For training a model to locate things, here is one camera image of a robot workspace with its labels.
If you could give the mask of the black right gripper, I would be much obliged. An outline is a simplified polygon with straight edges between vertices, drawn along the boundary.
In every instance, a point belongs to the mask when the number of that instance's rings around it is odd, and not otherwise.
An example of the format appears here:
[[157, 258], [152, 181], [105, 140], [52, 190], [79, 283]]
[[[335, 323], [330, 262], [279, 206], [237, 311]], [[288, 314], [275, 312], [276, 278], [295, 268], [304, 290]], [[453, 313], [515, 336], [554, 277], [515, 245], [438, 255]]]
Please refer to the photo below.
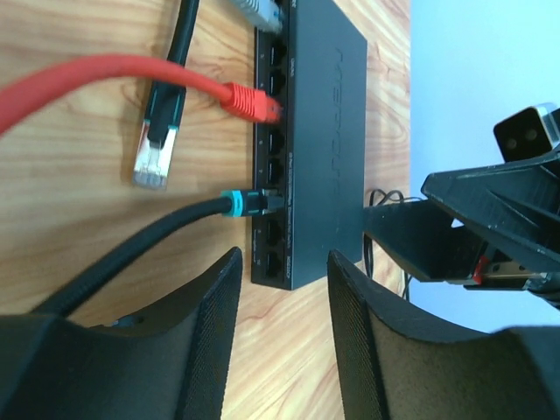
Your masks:
[[[364, 210], [364, 233], [399, 267], [421, 282], [528, 291], [559, 306], [558, 155], [432, 173], [422, 193], [430, 200]], [[493, 245], [483, 254], [480, 237]]]

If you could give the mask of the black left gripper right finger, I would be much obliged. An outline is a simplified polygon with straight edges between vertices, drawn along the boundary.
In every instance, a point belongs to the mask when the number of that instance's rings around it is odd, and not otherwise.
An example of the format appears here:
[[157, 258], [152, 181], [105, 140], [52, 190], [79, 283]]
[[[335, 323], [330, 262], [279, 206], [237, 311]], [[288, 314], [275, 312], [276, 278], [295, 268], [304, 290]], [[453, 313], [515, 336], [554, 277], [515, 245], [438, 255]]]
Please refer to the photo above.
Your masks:
[[559, 331], [478, 332], [424, 311], [340, 252], [327, 262], [348, 419], [556, 419]]

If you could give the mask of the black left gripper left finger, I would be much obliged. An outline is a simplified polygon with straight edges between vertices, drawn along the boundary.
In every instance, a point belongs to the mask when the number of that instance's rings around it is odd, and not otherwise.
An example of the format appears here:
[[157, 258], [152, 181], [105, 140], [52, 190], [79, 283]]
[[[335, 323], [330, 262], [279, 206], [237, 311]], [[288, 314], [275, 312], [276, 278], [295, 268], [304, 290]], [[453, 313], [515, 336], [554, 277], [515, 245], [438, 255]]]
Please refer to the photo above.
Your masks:
[[1, 319], [4, 419], [217, 419], [242, 286], [242, 252], [113, 325]]

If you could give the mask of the black network switch box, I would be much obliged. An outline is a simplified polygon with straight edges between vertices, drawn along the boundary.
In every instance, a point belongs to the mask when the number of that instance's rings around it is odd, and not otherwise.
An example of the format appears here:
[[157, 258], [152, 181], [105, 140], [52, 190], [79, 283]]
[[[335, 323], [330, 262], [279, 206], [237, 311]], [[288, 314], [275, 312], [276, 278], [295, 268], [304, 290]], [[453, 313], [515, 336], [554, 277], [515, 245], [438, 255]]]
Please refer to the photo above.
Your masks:
[[251, 280], [295, 290], [331, 250], [362, 256], [368, 43], [333, 1], [282, 1], [283, 29], [255, 35], [255, 84], [283, 109], [254, 127], [253, 183], [283, 206], [252, 222]]

